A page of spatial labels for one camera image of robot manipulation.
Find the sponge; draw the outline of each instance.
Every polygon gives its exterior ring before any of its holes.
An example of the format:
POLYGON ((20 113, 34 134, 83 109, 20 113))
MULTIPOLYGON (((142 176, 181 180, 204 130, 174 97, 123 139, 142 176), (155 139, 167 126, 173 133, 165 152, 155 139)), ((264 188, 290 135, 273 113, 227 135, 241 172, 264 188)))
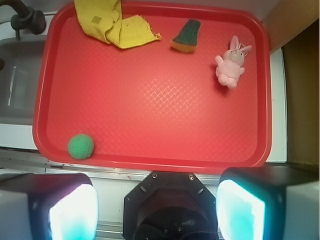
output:
POLYGON ((193 53, 197 48, 200 26, 200 21, 189 19, 179 35, 171 40, 171 47, 182 53, 193 53))
POLYGON ((68 144, 68 152, 74 159, 82 160, 91 156, 94 150, 94 141, 85 134, 78 134, 71 138, 68 144))

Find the pink bunny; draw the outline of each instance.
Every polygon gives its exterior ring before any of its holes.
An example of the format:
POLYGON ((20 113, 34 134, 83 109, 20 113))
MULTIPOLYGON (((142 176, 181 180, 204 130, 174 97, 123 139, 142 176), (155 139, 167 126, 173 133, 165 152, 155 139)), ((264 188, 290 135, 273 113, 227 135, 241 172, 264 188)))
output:
POLYGON ((222 86, 227 86, 229 89, 235 89, 237 82, 245 68, 242 67, 245 62, 245 56, 251 51, 252 46, 242 46, 239 43, 237 36, 233 36, 230 42, 230 49, 223 56, 216 56, 215 62, 218 65, 215 70, 215 75, 222 86))

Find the black faucet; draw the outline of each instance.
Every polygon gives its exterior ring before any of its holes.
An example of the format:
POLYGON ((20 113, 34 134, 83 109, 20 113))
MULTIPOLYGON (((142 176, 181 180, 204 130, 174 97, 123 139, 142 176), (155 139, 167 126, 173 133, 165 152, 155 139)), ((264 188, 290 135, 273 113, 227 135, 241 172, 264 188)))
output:
POLYGON ((20 40, 21 29, 29 29, 35 35, 45 31, 47 23, 42 11, 27 7, 21 0, 0 0, 0 7, 2 5, 9 5, 17 13, 10 21, 11 27, 15 30, 16 39, 20 40))

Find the sink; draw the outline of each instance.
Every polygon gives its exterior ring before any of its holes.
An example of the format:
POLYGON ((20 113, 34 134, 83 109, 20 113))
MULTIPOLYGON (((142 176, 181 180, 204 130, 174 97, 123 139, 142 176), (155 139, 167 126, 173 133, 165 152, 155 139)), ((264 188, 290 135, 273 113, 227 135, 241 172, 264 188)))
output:
POLYGON ((46 37, 0 40, 0 124, 32 125, 46 37))

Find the yellow cloth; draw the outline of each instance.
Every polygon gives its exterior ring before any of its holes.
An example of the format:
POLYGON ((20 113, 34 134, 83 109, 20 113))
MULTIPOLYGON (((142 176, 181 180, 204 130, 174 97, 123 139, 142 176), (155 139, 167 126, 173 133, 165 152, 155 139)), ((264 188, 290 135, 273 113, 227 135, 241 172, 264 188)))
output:
POLYGON ((120 0, 74 0, 74 5, 83 31, 105 43, 128 49, 161 39, 141 16, 122 19, 120 0))

